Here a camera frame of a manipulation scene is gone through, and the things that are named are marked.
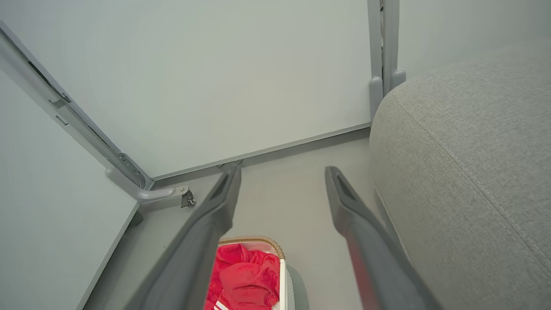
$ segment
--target floor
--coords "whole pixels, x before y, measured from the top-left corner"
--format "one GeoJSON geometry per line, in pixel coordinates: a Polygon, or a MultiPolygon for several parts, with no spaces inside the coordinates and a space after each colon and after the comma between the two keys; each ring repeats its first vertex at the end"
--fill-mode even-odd
{"type": "MultiPolygon", "coordinates": [[[[297,310],[361,309],[346,242],[331,220],[324,168],[341,169],[380,218],[369,179],[368,149],[369,139],[363,138],[242,169],[233,228],[225,237],[264,235],[281,246],[297,310]]],[[[217,179],[211,175],[185,184],[200,204],[217,179]]],[[[179,203],[141,207],[144,221],[123,236],[85,309],[124,307],[191,214],[192,209],[181,209],[179,203]]]]}

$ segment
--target laundry basket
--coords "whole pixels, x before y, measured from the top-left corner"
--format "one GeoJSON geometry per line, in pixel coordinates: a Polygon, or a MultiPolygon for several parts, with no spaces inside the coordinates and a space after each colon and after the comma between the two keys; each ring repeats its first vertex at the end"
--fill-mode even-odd
{"type": "Polygon", "coordinates": [[[265,236],[222,238],[218,246],[240,243],[247,250],[258,250],[279,257],[279,310],[295,310],[293,282],[285,264],[285,255],[279,244],[265,236]]]}

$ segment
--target red cloth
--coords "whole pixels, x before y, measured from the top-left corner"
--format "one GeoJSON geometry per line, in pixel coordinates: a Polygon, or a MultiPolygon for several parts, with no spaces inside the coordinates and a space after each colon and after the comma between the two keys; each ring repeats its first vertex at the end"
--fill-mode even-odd
{"type": "Polygon", "coordinates": [[[205,302],[232,310],[271,310],[279,301],[279,258],[240,243],[218,247],[205,302]]]}

